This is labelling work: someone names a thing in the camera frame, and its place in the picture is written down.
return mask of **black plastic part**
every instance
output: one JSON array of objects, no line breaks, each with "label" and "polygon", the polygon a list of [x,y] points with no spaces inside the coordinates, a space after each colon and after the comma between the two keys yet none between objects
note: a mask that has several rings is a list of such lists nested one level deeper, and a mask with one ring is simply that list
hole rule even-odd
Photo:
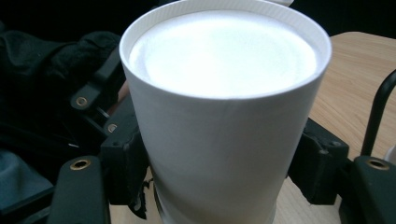
[{"label": "black plastic part", "polygon": [[76,158],[62,166],[47,223],[110,223],[102,167],[97,157]]},{"label": "black plastic part", "polygon": [[108,109],[117,102],[117,90],[124,80],[119,48],[115,48],[90,81],[70,99],[70,105],[82,111],[94,109],[98,105]]},{"label": "black plastic part", "polygon": [[100,155],[108,176],[110,203],[130,205],[134,214],[146,218],[142,196],[149,159],[129,101],[130,97],[126,98],[106,124],[116,128],[102,144]]},{"label": "black plastic part", "polygon": [[335,172],[343,166],[348,145],[312,119],[305,125],[289,168],[289,177],[312,204],[334,204]]},{"label": "black plastic part", "polygon": [[368,224],[396,223],[396,166],[377,158],[360,156],[351,170],[362,212]]}]

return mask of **white cup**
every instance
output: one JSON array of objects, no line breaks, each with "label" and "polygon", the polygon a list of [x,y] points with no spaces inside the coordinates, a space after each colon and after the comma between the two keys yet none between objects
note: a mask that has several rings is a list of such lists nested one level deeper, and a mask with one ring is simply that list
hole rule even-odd
[{"label": "white cup", "polygon": [[258,0],[179,1],[127,29],[163,223],[272,223],[331,54],[315,22]]}]

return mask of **wooden table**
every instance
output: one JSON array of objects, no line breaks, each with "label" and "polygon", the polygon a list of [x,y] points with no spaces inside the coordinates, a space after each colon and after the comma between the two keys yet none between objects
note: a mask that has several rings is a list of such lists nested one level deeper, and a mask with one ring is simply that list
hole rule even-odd
[{"label": "wooden table", "polygon": [[[363,33],[332,37],[333,54],[310,118],[350,146],[348,157],[360,154],[375,93],[384,78],[396,69],[396,40]],[[396,93],[388,100],[373,156],[383,158],[396,144]],[[111,206],[117,224],[160,224],[152,188],[147,190],[148,220],[135,217],[126,206]],[[310,205],[300,190],[286,179],[277,199],[274,224],[340,223],[335,205]]]}]

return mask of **metal screw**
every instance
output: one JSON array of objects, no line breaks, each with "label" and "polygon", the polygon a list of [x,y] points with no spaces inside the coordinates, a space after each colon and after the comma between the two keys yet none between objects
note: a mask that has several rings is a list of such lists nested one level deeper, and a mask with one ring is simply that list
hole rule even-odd
[{"label": "metal screw", "polygon": [[340,146],[341,146],[341,143],[340,143],[340,142],[337,142],[337,141],[331,141],[331,142],[330,142],[330,145],[332,145],[332,146],[334,146],[334,147],[340,147]]},{"label": "metal screw", "polygon": [[87,103],[88,103],[88,100],[85,97],[82,97],[82,96],[78,97],[77,100],[76,100],[76,104],[79,105],[79,106],[84,106]]},{"label": "metal screw", "polygon": [[89,161],[89,160],[79,160],[79,161],[73,162],[73,164],[70,165],[70,169],[75,170],[75,171],[83,170],[90,165],[91,165],[91,161]]},{"label": "metal screw", "polygon": [[384,170],[384,171],[386,171],[386,170],[389,169],[389,166],[388,166],[386,163],[384,163],[384,162],[382,162],[382,161],[375,160],[375,159],[367,160],[366,163],[367,163],[367,165],[369,165],[369,166],[371,166],[372,168],[375,168],[375,169],[377,169],[377,170]]},{"label": "metal screw", "polygon": [[107,126],[107,130],[108,130],[110,133],[113,133],[114,130],[116,130],[116,128],[117,128],[117,124],[109,124],[109,125]]}]

